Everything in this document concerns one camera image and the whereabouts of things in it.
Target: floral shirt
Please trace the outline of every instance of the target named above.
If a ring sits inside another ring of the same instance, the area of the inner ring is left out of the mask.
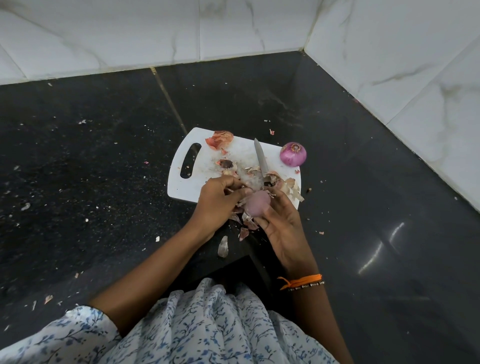
[[[121,338],[101,311],[80,306],[0,351],[0,363],[335,363],[245,285],[225,293],[206,278],[159,300]]]

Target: wall tile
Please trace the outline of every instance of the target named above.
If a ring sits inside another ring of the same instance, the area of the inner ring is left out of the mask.
[[[16,0],[0,43],[30,79],[199,59],[198,2]]]
[[[317,0],[200,0],[201,59],[303,48]]]
[[[480,38],[387,127],[480,210]]]
[[[0,46],[0,85],[21,82],[25,80],[22,71]]]
[[[324,0],[305,51],[389,122],[480,34],[474,0]]]

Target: onion held in hand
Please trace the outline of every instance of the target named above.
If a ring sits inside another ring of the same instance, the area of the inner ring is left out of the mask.
[[[270,195],[267,191],[257,191],[245,203],[245,212],[253,218],[260,217],[270,205]]]
[[[307,151],[299,143],[290,142],[280,150],[280,159],[287,166],[298,167],[307,159]]]

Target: person's left hand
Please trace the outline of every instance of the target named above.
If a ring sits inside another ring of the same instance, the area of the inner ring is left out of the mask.
[[[188,224],[199,229],[202,243],[205,243],[228,220],[237,202],[252,193],[251,188],[244,187],[235,177],[210,178],[200,191],[197,207]]]

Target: knife blade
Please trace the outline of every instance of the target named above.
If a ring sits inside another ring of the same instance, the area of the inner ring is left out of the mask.
[[[262,146],[260,145],[260,142],[257,140],[257,138],[254,139],[253,144],[255,145],[255,151],[257,152],[257,158],[258,158],[258,164],[260,165],[260,171],[262,172],[262,176],[264,178],[264,182],[269,182],[265,180],[265,175],[269,171],[268,169],[268,164],[265,159],[265,154],[264,150],[262,149]]]

